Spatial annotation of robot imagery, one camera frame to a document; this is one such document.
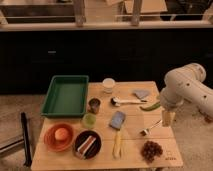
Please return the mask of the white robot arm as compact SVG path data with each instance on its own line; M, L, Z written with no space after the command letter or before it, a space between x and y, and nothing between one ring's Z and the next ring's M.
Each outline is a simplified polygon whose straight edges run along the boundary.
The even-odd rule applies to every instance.
M165 87L159 94L162 126L169 127L175 116L174 110L184 100L195 104L202 113L213 119L213 89L203 84L205 68L198 63L170 70L164 77Z

